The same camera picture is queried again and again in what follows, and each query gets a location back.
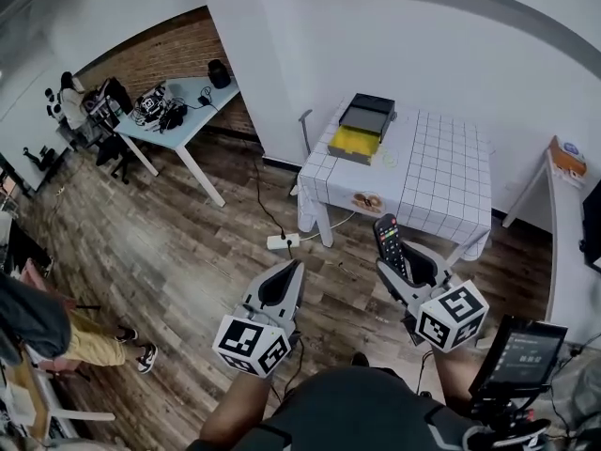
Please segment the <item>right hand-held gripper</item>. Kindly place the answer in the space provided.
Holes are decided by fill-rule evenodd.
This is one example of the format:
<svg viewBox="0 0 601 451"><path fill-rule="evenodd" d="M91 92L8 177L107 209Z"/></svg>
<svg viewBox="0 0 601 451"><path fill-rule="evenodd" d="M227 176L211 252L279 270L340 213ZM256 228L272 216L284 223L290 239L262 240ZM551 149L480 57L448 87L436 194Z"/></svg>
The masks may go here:
<svg viewBox="0 0 601 451"><path fill-rule="evenodd" d="M452 277L444 257L416 242L403 240L403 255L410 281L380 257L376 269L393 299L406 307L402 322L413 343L451 351L476 336L489 304L472 281Z"/></svg>

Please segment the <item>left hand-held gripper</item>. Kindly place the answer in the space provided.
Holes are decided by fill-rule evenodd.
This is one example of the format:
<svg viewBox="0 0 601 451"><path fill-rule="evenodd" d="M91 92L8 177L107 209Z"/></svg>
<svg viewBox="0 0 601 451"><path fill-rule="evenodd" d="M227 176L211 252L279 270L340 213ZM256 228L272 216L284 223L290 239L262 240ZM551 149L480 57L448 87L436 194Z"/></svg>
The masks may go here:
<svg viewBox="0 0 601 451"><path fill-rule="evenodd" d="M292 259L259 274L231 315L223 317L212 349L230 368L269 377L296 344L295 317L305 265Z"/></svg>

